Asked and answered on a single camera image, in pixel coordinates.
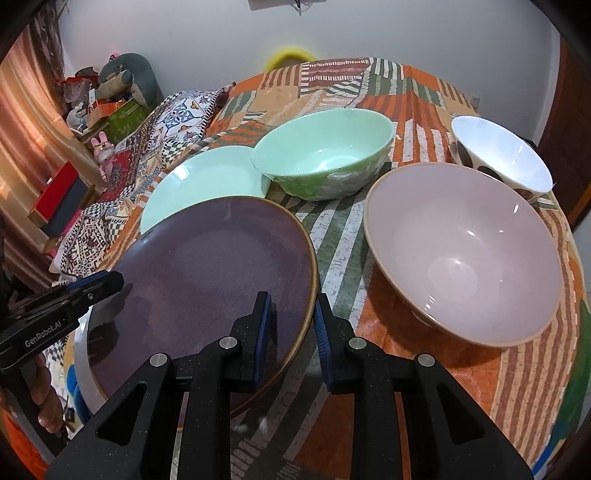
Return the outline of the orange sleeve forearm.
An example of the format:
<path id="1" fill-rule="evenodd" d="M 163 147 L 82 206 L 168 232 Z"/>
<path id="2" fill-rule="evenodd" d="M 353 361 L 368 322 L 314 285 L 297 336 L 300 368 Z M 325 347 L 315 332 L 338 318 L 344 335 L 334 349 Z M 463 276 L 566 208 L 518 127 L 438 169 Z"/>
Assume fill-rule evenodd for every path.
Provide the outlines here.
<path id="1" fill-rule="evenodd" d="M 12 449 L 32 473 L 38 479 L 43 480 L 48 469 L 48 465 L 43 461 L 39 452 L 35 449 L 20 427 L 5 411 L 2 411 L 2 422 L 8 435 L 8 442 Z"/>

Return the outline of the person's left hand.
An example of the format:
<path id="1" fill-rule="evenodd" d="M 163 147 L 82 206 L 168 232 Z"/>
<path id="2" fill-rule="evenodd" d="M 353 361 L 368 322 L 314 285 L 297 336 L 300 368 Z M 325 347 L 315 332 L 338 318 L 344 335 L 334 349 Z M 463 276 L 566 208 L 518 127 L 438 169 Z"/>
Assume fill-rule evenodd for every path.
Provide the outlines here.
<path id="1" fill-rule="evenodd" d="M 34 359 L 36 373 L 30 387 L 31 398 L 39 408 L 38 422 L 50 434 L 58 432 L 63 425 L 63 407 L 55 389 L 51 385 L 51 374 L 46 367 L 43 354 Z"/>

